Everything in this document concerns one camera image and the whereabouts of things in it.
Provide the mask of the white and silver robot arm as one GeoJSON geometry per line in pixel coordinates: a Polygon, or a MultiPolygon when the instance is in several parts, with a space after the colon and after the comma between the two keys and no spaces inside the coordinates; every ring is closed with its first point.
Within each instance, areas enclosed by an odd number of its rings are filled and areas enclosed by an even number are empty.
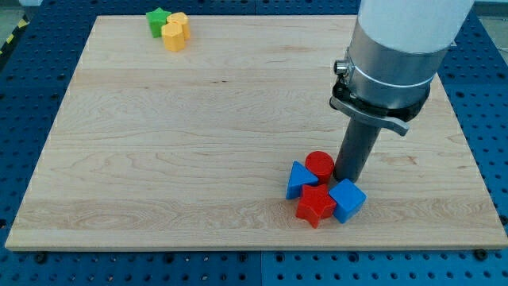
{"type": "Polygon", "coordinates": [[[363,0],[330,106],[403,136],[473,0],[363,0]]]}

